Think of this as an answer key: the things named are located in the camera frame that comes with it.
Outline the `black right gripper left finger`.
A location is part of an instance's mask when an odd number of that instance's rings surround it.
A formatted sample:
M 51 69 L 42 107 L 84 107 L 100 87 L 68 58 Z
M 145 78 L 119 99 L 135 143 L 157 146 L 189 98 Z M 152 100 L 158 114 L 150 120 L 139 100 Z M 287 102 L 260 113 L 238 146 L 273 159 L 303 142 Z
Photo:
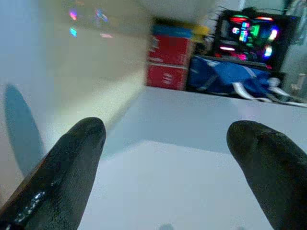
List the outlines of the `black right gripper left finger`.
M 0 209 L 2 230 L 76 230 L 106 140 L 97 117 L 76 123 L 24 178 Z

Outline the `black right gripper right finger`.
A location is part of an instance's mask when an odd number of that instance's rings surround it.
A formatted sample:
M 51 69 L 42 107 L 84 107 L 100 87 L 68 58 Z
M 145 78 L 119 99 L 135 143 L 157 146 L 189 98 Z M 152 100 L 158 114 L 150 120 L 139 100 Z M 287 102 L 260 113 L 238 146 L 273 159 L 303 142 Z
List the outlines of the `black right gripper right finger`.
M 233 122 L 228 148 L 270 225 L 307 228 L 307 155 L 288 136 L 255 121 Z

